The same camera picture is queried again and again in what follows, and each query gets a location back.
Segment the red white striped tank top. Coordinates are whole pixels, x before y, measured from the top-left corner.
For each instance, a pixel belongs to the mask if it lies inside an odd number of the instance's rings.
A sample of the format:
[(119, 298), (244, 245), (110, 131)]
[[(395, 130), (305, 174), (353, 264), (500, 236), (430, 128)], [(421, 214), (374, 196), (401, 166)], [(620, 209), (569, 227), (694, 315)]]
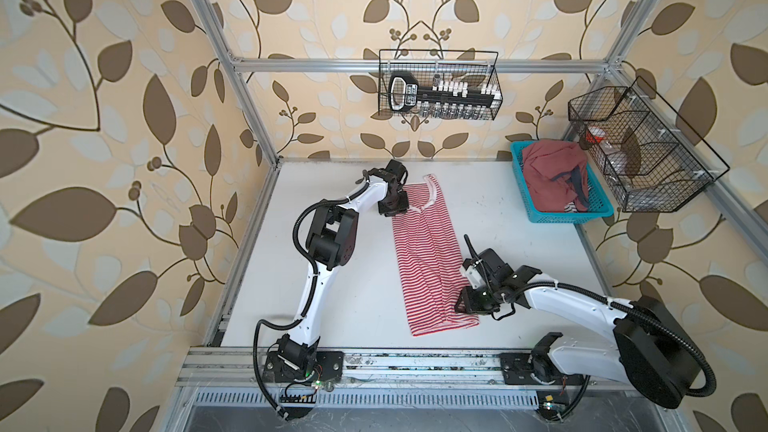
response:
[(461, 273), (461, 249), (437, 177), (426, 175), (404, 191), (409, 207), (392, 219), (392, 230), (411, 335), (478, 326), (478, 317), (455, 310), (469, 281)]

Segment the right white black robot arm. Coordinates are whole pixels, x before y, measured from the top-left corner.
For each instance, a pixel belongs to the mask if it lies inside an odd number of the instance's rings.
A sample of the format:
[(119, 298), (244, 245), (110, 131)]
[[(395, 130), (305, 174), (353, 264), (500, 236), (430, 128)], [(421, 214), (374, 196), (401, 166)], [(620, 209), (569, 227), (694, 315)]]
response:
[(714, 369), (694, 340), (659, 300), (626, 300), (558, 281), (541, 270), (517, 269), (492, 249), (472, 251), (462, 264), (469, 283), (454, 309), (496, 321), (518, 309), (557, 315), (598, 335), (584, 341), (563, 332), (545, 334), (527, 353), (503, 353), (508, 385), (563, 383), (594, 377), (632, 386), (654, 404), (676, 409), (686, 397), (709, 397), (717, 388)]

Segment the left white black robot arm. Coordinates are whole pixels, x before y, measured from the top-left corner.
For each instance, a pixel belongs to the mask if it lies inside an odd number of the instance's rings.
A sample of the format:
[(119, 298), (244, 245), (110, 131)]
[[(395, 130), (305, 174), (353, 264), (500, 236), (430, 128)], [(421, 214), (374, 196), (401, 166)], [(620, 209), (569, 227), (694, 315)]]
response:
[(299, 307), (288, 324), (260, 319), (254, 329), (259, 339), (263, 329), (277, 331), (276, 352), (266, 362), (287, 382), (303, 383), (322, 377), (317, 358), (323, 303), (335, 280), (336, 270), (351, 259), (360, 214), (375, 207), (384, 217), (395, 217), (409, 209), (404, 190), (406, 166), (392, 159), (383, 168), (362, 172), (358, 187), (338, 199), (322, 199), (303, 210), (292, 228), (292, 243), (308, 262), (306, 283)]

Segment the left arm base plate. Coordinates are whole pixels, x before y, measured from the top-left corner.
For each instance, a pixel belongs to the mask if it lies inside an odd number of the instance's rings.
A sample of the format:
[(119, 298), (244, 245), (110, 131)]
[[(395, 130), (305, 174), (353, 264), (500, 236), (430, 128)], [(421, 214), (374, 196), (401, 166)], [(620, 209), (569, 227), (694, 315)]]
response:
[(294, 368), (278, 357), (276, 351), (269, 352), (262, 369), (265, 382), (273, 383), (314, 383), (337, 382), (343, 374), (345, 354), (341, 351), (319, 351), (310, 359), (305, 368)]

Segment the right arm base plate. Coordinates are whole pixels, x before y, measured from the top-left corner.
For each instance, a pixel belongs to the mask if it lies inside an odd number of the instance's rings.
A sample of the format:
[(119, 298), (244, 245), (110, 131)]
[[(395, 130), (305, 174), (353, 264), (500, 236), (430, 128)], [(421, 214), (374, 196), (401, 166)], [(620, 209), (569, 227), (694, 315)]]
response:
[(565, 374), (547, 355), (531, 352), (506, 352), (499, 355), (500, 369), (506, 385), (580, 386), (585, 377)]

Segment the maroon tank top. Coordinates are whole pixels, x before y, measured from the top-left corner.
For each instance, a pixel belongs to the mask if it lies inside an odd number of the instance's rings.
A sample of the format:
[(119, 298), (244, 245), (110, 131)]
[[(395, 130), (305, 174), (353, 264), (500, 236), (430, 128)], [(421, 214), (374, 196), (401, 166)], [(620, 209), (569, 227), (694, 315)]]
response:
[(588, 211), (587, 157), (576, 143), (547, 139), (524, 147), (522, 174), (537, 211)]

